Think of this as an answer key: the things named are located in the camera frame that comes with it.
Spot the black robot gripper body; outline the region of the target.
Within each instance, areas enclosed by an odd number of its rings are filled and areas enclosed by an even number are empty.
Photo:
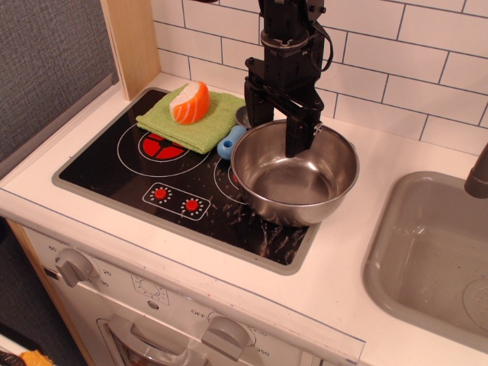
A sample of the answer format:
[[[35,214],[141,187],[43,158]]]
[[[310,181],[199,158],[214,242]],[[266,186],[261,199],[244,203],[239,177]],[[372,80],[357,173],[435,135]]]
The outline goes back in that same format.
[[[246,60],[251,82],[268,95],[268,100],[287,117],[296,114],[321,114],[324,103],[315,84],[323,66],[325,39],[311,37],[298,47],[272,47],[265,44],[264,58]]]

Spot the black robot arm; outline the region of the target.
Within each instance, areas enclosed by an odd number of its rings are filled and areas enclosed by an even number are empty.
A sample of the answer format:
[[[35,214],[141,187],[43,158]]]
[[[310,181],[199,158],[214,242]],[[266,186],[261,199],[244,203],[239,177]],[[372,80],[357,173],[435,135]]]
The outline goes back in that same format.
[[[293,157],[312,146],[324,108],[315,85],[332,64],[323,58],[331,37],[318,22],[322,1],[261,1],[264,58],[246,60],[245,101],[249,123],[257,127],[287,117],[285,154]]]

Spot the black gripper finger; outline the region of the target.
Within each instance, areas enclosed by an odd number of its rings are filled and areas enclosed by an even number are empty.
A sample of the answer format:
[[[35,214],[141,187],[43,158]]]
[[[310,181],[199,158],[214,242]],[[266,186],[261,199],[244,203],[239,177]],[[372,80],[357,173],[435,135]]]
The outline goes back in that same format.
[[[288,158],[311,148],[315,136],[321,131],[320,114],[296,114],[287,117],[285,155]]]
[[[248,119],[251,127],[274,120],[274,106],[268,100],[268,95],[253,85],[245,82],[245,101]]]

